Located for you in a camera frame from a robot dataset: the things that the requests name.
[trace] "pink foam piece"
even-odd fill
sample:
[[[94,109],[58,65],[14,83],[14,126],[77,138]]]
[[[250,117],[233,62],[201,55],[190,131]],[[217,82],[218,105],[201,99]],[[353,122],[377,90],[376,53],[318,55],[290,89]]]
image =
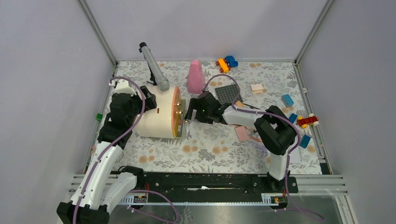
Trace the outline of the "pink foam piece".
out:
[[[190,64],[190,71],[187,78],[187,92],[201,94],[206,84],[204,73],[202,72],[201,63],[194,59]]]
[[[239,141],[245,141],[245,140],[250,139],[244,126],[235,128],[235,131],[236,131]]]

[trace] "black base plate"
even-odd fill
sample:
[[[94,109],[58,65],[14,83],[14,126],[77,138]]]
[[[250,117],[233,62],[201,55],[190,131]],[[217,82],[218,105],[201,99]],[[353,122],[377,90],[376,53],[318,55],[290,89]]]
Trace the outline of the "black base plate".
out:
[[[150,190],[160,192],[175,203],[262,202],[261,193],[284,193],[284,186],[274,183],[267,175],[145,172],[144,179]],[[288,184],[290,193],[298,192],[295,177],[289,177]],[[150,195],[150,202],[164,200]]]

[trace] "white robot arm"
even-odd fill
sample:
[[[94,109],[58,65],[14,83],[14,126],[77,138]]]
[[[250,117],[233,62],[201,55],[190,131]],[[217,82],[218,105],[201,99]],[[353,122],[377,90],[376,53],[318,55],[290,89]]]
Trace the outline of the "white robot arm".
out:
[[[285,177],[287,153],[298,142],[295,131],[285,121],[259,114],[260,110],[244,109],[246,112],[241,112],[230,104],[221,105],[208,91],[204,91],[197,99],[191,99],[186,119],[192,119],[193,110],[197,110],[195,118],[199,122],[255,127],[264,146],[271,152],[269,174],[278,181]],[[277,106],[271,106],[266,112],[287,119]]]

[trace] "orange lego piece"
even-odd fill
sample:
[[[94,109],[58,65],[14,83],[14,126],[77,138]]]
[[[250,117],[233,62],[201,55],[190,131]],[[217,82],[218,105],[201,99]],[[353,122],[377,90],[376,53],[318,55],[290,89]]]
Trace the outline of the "orange lego piece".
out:
[[[227,64],[226,64],[226,62],[224,61],[224,59],[223,58],[219,58],[217,61],[216,61],[216,65],[217,66],[220,66],[220,72],[221,73],[227,73],[229,70],[230,70],[230,68],[227,66]]]

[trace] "table surface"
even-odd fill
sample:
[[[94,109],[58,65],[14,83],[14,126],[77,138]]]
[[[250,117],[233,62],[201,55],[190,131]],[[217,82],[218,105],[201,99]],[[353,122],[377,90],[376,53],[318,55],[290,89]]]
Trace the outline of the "table surface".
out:
[[[201,62],[206,80],[219,74],[214,62]],[[179,86],[186,106],[191,98],[186,90],[190,62],[158,62],[161,71],[171,85]],[[307,116],[297,84],[292,63],[239,63],[228,75],[236,79],[241,88],[244,103],[267,109],[277,105],[288,117],[291,113]],[[149,68],[145,61],[120,62],[117,76],[125,76],[138,85],[148,85]],[[217,77],[209,84],[209,91],[215,95],[214,88],[232,84],[226,77]],[[263,84],[265,93],[252,94],[251,84]],[[290,94],[294,101],[286,108],[281,96]],[[262,149],[254,140],[240,142],[234,125],[203,124],[189,121],[184,125],[184,134],[179,139],[160,139],[141,137],[134,132],[114,170],[120,166],[131,165],[145,171],[163,172],[205,172],[205,173],[267,173],[266,160]],[[301,134],[311,136],[311,129],[301,129]],[[292,174],[322,174],[313,140],[308,147],[298,148],[299,163],[291,163]]]

